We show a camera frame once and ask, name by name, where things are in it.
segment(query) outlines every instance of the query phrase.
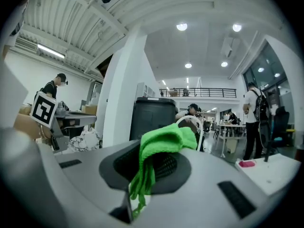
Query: balcony railing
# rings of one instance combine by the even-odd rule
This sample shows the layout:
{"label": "balcony railing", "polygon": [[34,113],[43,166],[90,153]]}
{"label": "balcony railing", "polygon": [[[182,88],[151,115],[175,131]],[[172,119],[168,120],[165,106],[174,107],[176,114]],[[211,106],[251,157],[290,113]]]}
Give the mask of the balcony railing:
{"label": "balcony railing", "polygon": [[224,97],[224,98],[236,98],[236,89],[224,89],[224,88],[175,88],[175,89],[160,89],[160,93],[163,97]]}

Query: black trash bin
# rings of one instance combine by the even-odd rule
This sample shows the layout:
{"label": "black trash bin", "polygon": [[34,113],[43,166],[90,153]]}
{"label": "black trash bin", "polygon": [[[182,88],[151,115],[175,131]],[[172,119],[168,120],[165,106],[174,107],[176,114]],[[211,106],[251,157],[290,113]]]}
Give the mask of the black trash bin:
{"label": "black trash bin", "polygon": [[166,98],[138,97],[134,106],[130,140],[175,122],[175,101]]}

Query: white table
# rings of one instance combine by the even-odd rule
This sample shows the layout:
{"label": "white table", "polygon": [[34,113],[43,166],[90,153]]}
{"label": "white table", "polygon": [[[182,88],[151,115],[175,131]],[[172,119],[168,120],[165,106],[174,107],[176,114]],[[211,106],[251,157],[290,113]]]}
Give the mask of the white table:
{"label": "white table", "polygon": [[[218,133],[218,141],[217,141],[217,145],[215,147],[215,149],[218,148],[218,143],[219,143],[219,139],[222,139],[223,140],[223,149],[222,149],[222,154],[221,154],[221,157],[225,158],[225,155],[224,155],[224,149],[225,149],[225,142],[226,142],[226,139],[234,139],[234,140],[238,140],[238,139],[245,139],[244,137],[244,133],[245,133],[245,125],[228,125],[228,124],[219,124],[218,126],[220,126],[220,129],[219,131],[221,130],[222,127],[224,127],[224,131],[223,131],[223,136],[220,135],[220,132]],[[243,132],[242,132],[242,136],[241,137],[235,137],[234,136],[234,131],[231,131],[232,132],[232,137],[229,137],[227,136],[226,137],[226,132],[227,132],[227,128],[241,128],[241,129],[244,129]]]}
{"label": "white table", "polygon": [[301,165],[299,161],[281,154],[271,155],[268,162],[264,162],[264,158],[249,161],[253,161],[256,165],[241,167],[237,161],[235,167],[247,175],[267,195],[272,195],[285,187]]}

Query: green cloth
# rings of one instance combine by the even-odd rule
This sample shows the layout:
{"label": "green cloth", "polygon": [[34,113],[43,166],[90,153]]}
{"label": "green cloth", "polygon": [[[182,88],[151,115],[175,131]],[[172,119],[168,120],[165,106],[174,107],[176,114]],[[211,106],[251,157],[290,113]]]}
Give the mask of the green cloth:
{"label": "green cloth", "polygon": [[130,198],[139,197],[138,207],[133,211],[136,218],[142,208],[146,206],[144,195],[151,194],[155,184],[155,173],[152,159],[148,157],[160,152],[179,152],[182,148],[196,149],[197,142],[193,131],[189,127],[179,128],[175,123],[153,130],[142,136],[139,150],[139,171],[130,186]]}

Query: ceiling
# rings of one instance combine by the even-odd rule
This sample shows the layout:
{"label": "ceiling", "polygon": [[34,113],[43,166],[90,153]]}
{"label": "ceiling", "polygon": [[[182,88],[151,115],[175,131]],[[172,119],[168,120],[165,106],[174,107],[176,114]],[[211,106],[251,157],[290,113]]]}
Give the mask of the ceiling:
{"label": "ceiling", "polygon": [[[138,23],[148,34],[145,51],[157,80],[229,76],[256,30],[277,39],[286,31],[270,0],[111,0],[106,4],[101,0],[29,0],[24,22],[22,38],[42,43],[66,58],[44,51],[26,52],[28,56],[51,59],[50,63],[101,81],[96,68],[124,46],[128,31]],[[176,29],[182,22],[188,24],[183,32]],[[235,22],[244,25],[238,34],[231,31]],[[238,38],[240,46],[229,58],[229,66],[221,68],[221,47],[229,37]],[[193,64],[190,70],[184,67],[187,62]]]}
{"label": "ceiling", "polygon": [[189,78],[189,83],[187,84],[187,77],[184,78],[174,78],[174,79],[166,79],[165,83],[166,85],[163,84],[161,80],[157,81],[158,87],[160,89],[165,89],[168,87],[169,89],[173,88],[186,88],[187,85],[189,85],[190,88],[196,88],[198,84],[199,77],[188,77]]}
{"label": "ceiling", "polygon": [[[171,26],[148,35],[145,53],[156,80],[186,76],[229,77],[249,49],[256,32],[246,27],[234,32],[232,24],[205,21],[187,25],[185,31]],[[230,45],[225,38],[236,42],[229,57],[221,52],[223,45]],[[227,67],[221,67],[223,61],[228,62]],[[188,62],[192,64],[191,68],[185,67]]]}

